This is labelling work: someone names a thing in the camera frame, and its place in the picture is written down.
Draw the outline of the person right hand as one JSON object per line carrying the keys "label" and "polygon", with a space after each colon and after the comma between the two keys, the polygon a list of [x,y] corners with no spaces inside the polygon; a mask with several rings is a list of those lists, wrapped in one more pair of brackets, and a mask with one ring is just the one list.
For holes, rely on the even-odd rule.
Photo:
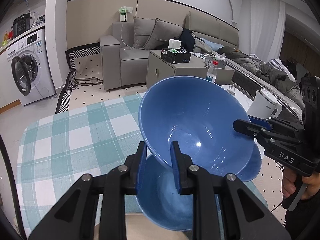
{"label": "person right hand", "polygon": [[[286,167],[283,172],[283,180],[281,190],[285,200],[290,199],[300,191],[297,186],[298,174]],[[289,211],[304,211],[306,213],[319,212],[319,173],[313,172],[309,177],[302,177],[301,181],[306,185],[305,191],[302,193],[300,200],[294,200],[296,207],[288,209]]]}

